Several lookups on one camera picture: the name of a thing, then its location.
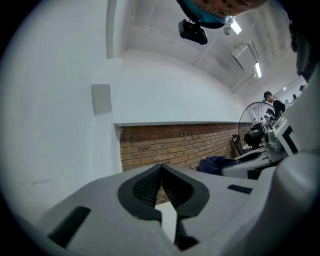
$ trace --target black camera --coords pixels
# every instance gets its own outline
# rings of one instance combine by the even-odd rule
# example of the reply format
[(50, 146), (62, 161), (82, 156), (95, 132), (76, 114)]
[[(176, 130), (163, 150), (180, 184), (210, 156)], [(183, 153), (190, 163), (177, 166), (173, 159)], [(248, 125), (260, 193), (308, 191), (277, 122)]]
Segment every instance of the black camera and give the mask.
[(185, 19), (179, 22), (179, 33), (183, 39), (188, 39), (200, 45), (208, 43), (206, 31), (198, 24), (188, 22)]

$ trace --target dark shirt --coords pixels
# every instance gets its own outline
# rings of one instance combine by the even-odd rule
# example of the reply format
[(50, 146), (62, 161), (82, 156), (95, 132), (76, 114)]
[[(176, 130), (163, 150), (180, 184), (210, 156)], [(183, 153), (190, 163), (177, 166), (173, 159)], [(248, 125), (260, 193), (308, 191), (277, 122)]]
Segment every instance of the dark shirt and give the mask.
[(280, 116), (280, 111), (284, 113), (286, 111), (286, 106), (283, 104), (280, 100), (274, 99), (273, 101), (273, 107), (274, 107), (274, 113), (275, 113), (275, 118), (278, 119)]

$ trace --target fluorescent light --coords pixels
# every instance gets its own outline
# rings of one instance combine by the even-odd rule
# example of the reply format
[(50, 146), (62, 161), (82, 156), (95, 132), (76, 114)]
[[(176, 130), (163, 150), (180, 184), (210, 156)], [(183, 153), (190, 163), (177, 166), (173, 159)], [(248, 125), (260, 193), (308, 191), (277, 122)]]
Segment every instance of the fluorescent light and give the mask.
[(261, 69), (260, 69), (260, 65), (259, 65), (258, 61), (255, 63), (255, 70), (256, 70), (258, 77), (259, 78), (262, 77), (262, 73), (261, 73)]
[(233, 29), (233, 31), (237, 35), (239, 35), (240, 32), (242, 31), (241, 27), (239, 26), (239, 24), (235, 20), (233, 20), (233, 23), (230, 25), (230, 27)]

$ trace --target red brick wall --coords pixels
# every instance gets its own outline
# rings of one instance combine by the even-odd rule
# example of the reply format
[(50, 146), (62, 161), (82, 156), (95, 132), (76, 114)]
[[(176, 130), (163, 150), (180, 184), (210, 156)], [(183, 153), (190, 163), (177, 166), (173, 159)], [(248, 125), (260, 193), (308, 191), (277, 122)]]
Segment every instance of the red brick wall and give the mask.
[[(235, 158), (232, 135), (238, 124), (183, 124), (123, 127), (120, 137), (122, 170), (153, 164), (172, 164), (195, 170), (211, 156)], [(167, 202), (160, 190), (157, 203)]]

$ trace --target dark blue cloth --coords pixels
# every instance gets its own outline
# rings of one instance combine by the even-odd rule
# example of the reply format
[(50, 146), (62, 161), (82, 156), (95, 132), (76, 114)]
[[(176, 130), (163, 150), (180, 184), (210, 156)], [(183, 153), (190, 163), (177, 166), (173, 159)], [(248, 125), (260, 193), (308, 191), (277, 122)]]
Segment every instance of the dark blue cloth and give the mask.
[(210, 156), (206, 159), (201, 159), (196, 170), (201, 173), (221, 175), (222, 168), (240, 163), (239, 160), (227, 158), (225, 156)]

